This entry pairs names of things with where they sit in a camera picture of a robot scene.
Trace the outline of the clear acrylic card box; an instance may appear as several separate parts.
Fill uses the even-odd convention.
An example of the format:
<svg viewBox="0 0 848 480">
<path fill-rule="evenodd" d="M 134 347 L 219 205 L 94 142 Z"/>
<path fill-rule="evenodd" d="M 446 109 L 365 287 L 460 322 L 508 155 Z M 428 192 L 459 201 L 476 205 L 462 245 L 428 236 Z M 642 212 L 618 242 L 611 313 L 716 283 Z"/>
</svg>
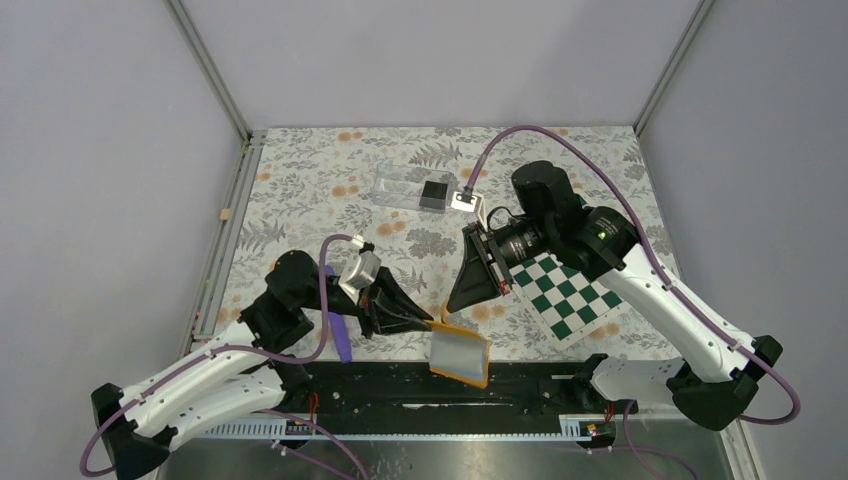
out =
<svg viewBox="0 0 848 480">
<path fill-rule="evenodd" d="M 422 166 L 379 164 L 371 189 L 371 200 L 376 206 L 422 211 L 419 208 L 419 197 L 427 180 L 449 184 L 446 210 L 450 195 L 457 187 L 456 176 L 452 172 Z"/>
</svg>

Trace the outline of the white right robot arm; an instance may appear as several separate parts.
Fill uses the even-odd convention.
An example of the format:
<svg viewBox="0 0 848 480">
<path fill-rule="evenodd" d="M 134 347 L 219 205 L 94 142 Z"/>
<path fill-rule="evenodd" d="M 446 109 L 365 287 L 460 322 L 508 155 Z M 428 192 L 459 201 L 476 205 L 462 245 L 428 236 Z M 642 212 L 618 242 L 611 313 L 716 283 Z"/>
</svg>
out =
<svg viewBox="0 0 848 480">
<path fill-rule="evenodd" d="M 511 184 L 521 214 L 499 229 L 477 222 L 463 229 L 464 259 L 447 310 L 506 295 L 517 281 L 515 267 L 549 254 L 633 307 L 678 352 L 666 362 L 591 356 L 573 386 L 579 407 L 671 405 L 713 431 L 739 419 L 782 354 L 781 344 L 747 334 L 704 305 L 650 255 L 625 216 L 583 205 L 563 169 L 531 162 L 512 173 Z"/>
</svg>

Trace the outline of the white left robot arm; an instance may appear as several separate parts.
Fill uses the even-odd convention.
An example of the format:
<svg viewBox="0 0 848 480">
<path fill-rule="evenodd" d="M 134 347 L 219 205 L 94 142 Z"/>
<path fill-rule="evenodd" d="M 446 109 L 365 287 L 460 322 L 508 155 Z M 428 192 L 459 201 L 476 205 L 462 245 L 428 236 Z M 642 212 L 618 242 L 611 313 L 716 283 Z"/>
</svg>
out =
<svg viewBox="0 0 848 480">
<path fill-rule="evenodd" d="M 305 312 L 323 302 L 354 317 L 364 337 L 428 332 L 432 316 L 363 248 L 349 273 L 332 275 L 306 252 L 281 255 L 266 290 L 201 348 L 137 384 L 106 383 L 91 394 L 97 428 L 119 479 L 139 479 L 206 429 L 254 411 L 304 407 L 310 375 L 285 354 L 314 324 Z"/>
</svg>

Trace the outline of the orange leather card holder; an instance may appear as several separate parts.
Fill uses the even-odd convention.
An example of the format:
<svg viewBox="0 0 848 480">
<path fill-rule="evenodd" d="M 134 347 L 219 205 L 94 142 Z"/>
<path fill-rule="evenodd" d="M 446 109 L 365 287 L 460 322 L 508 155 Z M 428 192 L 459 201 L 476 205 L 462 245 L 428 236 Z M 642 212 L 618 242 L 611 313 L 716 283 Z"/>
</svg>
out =
<svg viewBox="0 0 848 480">
<path fill-rule="evenodd" d="M 429 370 L 437 375 L 485 389 L 489 383 L 491 342 L 477 331 L 448 322 L 447 301 L 438 320 L 430 322 Z"/>
</svg>

